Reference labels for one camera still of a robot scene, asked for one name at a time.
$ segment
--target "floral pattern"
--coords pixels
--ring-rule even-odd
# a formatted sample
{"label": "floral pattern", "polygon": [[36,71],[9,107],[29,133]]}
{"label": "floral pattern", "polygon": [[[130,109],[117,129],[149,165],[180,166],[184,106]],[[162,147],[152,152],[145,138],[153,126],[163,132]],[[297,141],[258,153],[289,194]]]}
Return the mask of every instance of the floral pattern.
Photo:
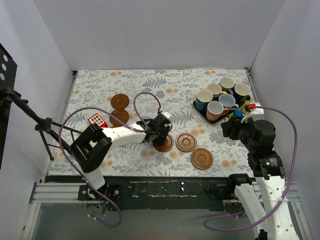
{"label": "floral pattern", "polygon": [[[250,85],[246,71],[242,69],[181,69],[181,70],[81,70],[75,81],[66,115],[82,107],[98,107],[112,112],[111,98],[126,94],[130,99],[125,109],[129,113],[128,124],[139,121],[134,111],[136,94],[148,91],[155,94],[162,110],[171,113],[175,139],[182,132],[196,136],[197,148],[206,148],[213,155],[213,164],[206,170],[195,168],[190,160],[191,152],[181,152],[176,146],[168,152],[158,152],[152,143],[133,143],[110,150],[100,168],[105,176],[172,176],[172,177],[227,177],[229,174],[247,173],[253,176],[247,162],[248,151],[239,141],[222,135],[220,122],[211,125],[192,106],[196,93],[206,89],[209,83],[218,83],[222,77],[231,77],[236,83]],[[149,95],[137,98],[136,106],[143,118],[154,118],[158,103]],[[97,113],[85,110],[77,113],[68,126],[83,131],[89,125],[88,118]],[[99,112],[108,123],[109,117]],[[69,131],[62,136],[70,144]],[[49,175],[77,175],[60,149],[54,152],[55,160]]]}

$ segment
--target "black tray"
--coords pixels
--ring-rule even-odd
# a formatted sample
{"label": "black tray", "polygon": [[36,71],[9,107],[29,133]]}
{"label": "black tray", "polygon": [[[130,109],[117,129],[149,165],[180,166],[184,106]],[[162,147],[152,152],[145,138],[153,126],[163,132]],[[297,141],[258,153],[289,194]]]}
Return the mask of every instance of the black tray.
{"label": "black tray", "polygon": [[[241,104],[237,103],[237,104],[239,104],[239,109],[242,107],[242,105],[243,105],[246,101],[250,101],[250,100],[251,100],[251,97],[248,96],[243,102],[241,102]],[[198,110],[198,109],[196,108],[196,100],[193,101],[193,104],[192,104],[192,105],[193,105],[194,108],[205,118],[205,120],[206,120],[209,124],[215,124],[215,123],[219,122],[221,119],[225,118],[226,116],[228,116],[229,114],[232,114],[232,113],[235,111],[235,110],[230,110],[230,111],[228,111],[226,114],[221,115],[220,117],[218,117],[217,120],[215,120],[215,121],[209,121],[209,120],[207,119],[207,117],[206,117],[206,111],[200,111],[200,110]]]}

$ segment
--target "dark brown coaster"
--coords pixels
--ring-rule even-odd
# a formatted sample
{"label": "dark brown coaster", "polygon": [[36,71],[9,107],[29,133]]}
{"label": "dark brown coaster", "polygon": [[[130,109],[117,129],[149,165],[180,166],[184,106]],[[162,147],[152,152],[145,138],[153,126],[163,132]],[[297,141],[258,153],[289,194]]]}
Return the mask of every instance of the dark brown coaster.
{"label": "dark brown coaster", "polygon": [[174,146],[174,138],[170,134],[166,136],[164,145],[153,143],[154,149],[162,153],[170,151],[173,148],[173,146]]}
{"label": "dark brown coaster", "polygon": [[197,146],[197,139],[191,133],[183,132],[176,137],[175,144],[182,152],[191,152]]}
{"label": "dark brown coaster", "polygon": [[205,148],[197,148],[191,153],[191,162],[197,169],[208,169],[214,162],[211,152]]}
{"label": "dark brown coaster", "polygon": [[122,93],[111,98],[111,106],[115,109],[124,109],[129,105],[129,102],[129,97]]}
{"label": "dark brown coaster", "polygon": [[[121,122],[126,124],[129,121],[129,113],[126,110],[123,109],[116,109],[114,110],[111,115],[115,116],[117,119],[119,119]],[[110,122],[113,125],[120,125],[120,122],[110,117]]]}

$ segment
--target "cup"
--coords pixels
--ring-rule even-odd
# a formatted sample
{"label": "cup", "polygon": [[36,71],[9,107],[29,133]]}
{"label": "cup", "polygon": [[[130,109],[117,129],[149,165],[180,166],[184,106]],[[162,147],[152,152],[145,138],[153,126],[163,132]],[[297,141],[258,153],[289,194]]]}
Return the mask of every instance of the cup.
{"label": "cup", "polygon": [[223,77],[219,81],[219,85],[222,87],[223,91],[230,92],[230,90],[235,86],[235,81],[231,77]]}
{"label": "cup", "polygon": [[218,101],[211,101],[209,102],[208,106],[206,107],[206,118],[210,121],[216,121],[221,115],[225,115],[229,112],[227,107],[224,107]]}
{"label": "cup", "polygon": [[243,83],[239,83],[234,87],[234,98],[235,101],[242,105],[246,100],[250,100],[250,87]]}
{"label": "cup", "polygon": [[231,94],[222,94],[219,96],[219,102],[229,110],[236,110],[239,105],[236,104],[236,99]]}
{"label": "cup", "polygon": [[222,87],[218,83],[210,83],[206,86],[206,89],[210,91],[214,98],[218,98],[221,94],[226,94],[226,91],[222,91]]}
{"label": "cup", "polygon": [[200,90],[196,94],[195,107],[201,112],[205,112],[208,106],[208,103],[212,101],[212,93],[208,90]]}

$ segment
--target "white wall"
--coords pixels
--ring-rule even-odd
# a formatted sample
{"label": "white wall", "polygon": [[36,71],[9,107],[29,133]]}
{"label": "white wall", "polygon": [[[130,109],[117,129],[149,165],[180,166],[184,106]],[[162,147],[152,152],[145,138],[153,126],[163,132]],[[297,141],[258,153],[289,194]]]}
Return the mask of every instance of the white wall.
{"label": "white wall", "polygon": [[[0,0],[0,42],[18,65],[15,90],[58,120],[72,73],[32,0]],[[48,159],[35,122],[14,104],[0,170],[0,239],[19,239],[34,182]]]}
{"label": "white wall", "polygon": [[[286,0],[252,66],[260,102],[285,111],[298,130],[294,180],[316,239],[320,223],[320,2]],[[285,118],[267,112],[276,127],[276,150],[289,174],[293,130]]]}
{"label": "white wall", "polygon": [[33,0],[72,70],[243,68],[285,0]]}

